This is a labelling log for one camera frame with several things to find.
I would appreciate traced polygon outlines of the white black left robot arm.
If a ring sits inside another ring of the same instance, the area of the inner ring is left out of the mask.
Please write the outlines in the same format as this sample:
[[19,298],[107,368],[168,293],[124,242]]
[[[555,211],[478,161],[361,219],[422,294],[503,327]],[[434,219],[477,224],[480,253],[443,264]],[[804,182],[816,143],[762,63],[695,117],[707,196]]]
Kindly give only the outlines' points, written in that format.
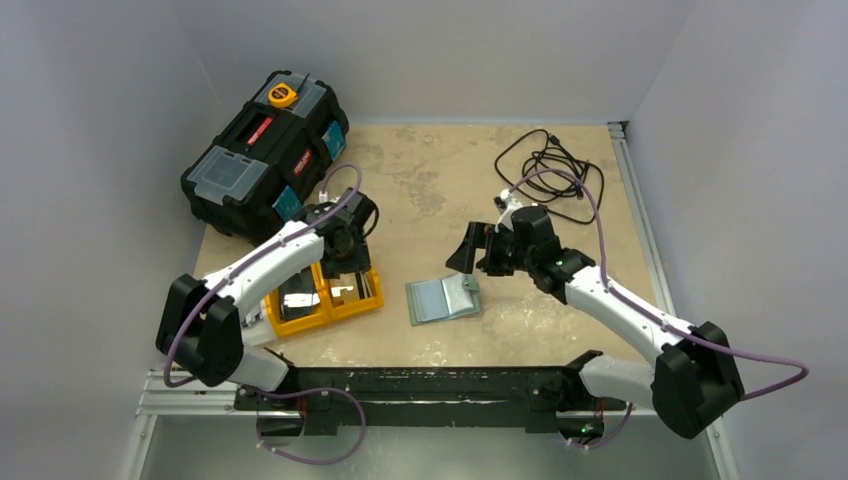
[[206,386],[259,389],[272,408],[297,399],[290,363],[266,349],[288,333],[318,327],[318,315],[286,317],[281,287],[306,275],[330,321],[381,305],[367,237],[376,203],[355,188],[335,201],[303,207],[281,230],[232,264],[202,278],[184,274],[169,287],[155,339],[169,365]]

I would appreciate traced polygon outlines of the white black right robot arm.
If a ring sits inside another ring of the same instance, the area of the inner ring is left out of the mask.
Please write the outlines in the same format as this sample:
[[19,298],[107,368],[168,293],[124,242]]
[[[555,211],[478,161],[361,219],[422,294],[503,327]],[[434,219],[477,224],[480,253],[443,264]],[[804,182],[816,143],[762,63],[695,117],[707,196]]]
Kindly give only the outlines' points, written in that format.
[[524,272],[538,290],[599,321],[646,360],[640,366],[599,355],[565,375],[561,392],[573,406],[617,398],[652,409],[673,433],[693,439],[745,395],[721,328],[695,326],[632,297],[591,257],[562,246],[541,207],[512,211],[507,225],[469,223],[445,265],[494,277]]

